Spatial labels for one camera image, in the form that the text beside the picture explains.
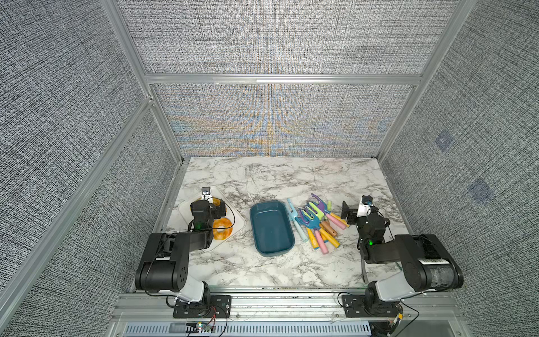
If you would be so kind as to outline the purple rake pink handle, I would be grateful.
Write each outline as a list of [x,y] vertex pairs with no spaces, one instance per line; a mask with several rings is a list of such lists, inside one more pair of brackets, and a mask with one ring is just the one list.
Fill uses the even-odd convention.
[[317,195],[311,194],[313,198],[316,199],[315,202],[310,202],[310,206],[317,212],[320,213],[323,217],[327,217],[327,219],[337,225],[340,229],[345,230],[348,226],[342,222],[342,220],[339,220],[336,216],[334,216],[328,209],[327,204]]
[[328,248],[325,244],[324,238],[321,235],[321,232],[319,230],[315,230],[314,235],[316,237],[317,244],[319,245],[319,249],[321,250],[321,252],[324,255],[328,254]]

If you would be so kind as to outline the green rake brown handle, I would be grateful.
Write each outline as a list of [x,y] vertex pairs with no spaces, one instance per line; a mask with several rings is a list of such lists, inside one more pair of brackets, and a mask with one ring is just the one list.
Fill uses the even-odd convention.
[[321,211],[313,202],[309,202],[307,205],[314,213],[316,213],[317,217],[320,220],[321,228],[327,231],[327,233],[329,233],[332,237],[337,237],[338,233],[331,227],[328,220],[326,219],[324,212]]

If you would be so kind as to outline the blue fork yellow handle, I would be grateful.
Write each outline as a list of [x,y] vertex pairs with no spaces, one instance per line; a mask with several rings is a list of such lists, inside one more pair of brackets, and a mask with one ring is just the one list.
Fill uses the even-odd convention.
[[327,233],[327,231],[324,229],[320,229],[319,232],[324,241],[331,243],[335,248],[338,248],[341,245],[338,240],[336,240],[331,234]]

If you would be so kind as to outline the blue rake yellow handle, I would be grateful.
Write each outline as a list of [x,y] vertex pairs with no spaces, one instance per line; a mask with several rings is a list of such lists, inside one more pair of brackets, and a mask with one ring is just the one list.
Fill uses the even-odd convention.
[[299,207],[297,208],[296,220],[301,226],[305,226],[307,230],[307,236],[309,237],[310,244],[314,250],[319,249],[319,243],[313,232],[314,219],[316,216],[309,210],[309,208]]

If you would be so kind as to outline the light blue rake white handle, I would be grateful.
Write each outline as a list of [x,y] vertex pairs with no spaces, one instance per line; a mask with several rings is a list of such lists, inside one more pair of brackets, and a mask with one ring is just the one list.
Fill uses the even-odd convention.
[[308,239],[307,235],[305,234],[302,227],[300,226],[300,224],[296,220],[296,217],[298,216],[298,213],[297,213],[296,208],[293,206],[292,200],[288,198],[286,201],[287,201],[287,203],[289,205],[289,218],[291,219],[291,222],[293,223],[293,225],[296,228],[298,234],[300,235],[301,240],[303,240],[304,242],[308,242],[309,239]]

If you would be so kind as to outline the teal plastic storage box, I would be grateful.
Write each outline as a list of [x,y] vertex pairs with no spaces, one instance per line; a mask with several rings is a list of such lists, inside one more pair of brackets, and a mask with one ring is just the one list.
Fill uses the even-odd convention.
[[255,248],[261,256],[280,256],[295,246],[288,211],[282,202],[270,200],[253,205],[250,220]]

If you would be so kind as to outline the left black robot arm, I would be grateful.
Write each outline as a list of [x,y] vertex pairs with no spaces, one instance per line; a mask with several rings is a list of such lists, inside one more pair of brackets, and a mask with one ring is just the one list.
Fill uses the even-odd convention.
[[211,298],[209,286],[189,275],[189,256],[213,243],[213,224],[220,211],[211,199],[192,202],[189,209],[193,219],[186,231],[149,236],[135,287],[150,296],[163,296],[168,291],[182,302],[203,306]]

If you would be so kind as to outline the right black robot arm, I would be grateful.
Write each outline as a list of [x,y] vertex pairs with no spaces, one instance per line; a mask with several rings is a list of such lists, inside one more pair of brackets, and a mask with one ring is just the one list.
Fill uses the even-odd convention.
[[397,274],[369,282],[365,292],[367,303],[396,303],[420,293],[463,286],[462,270],[436,235],[397,234],[387,241],[384,235],[390,229],[390,219],[373,205],[371,196],[363,196],[356,208],[343,202],[341,218],[349,226],[356,226],[362,263],[401,265]]

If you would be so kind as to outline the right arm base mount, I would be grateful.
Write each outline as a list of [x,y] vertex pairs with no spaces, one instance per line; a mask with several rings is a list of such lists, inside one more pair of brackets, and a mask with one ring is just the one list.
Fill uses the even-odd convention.
[[402,307],[397,302],[383,302],[378,298],[365,295],[344,294],[341,296],[342,308],[348,318],[375,317],[393,320],[402,314]]

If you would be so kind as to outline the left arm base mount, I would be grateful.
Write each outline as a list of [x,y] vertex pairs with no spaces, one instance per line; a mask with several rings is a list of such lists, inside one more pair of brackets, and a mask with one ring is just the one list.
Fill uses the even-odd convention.
[[175,319],[205,319],[230,317],[232,297],[229,295],[211,295],[202,302],[183,302],[177,300],[173,309]]

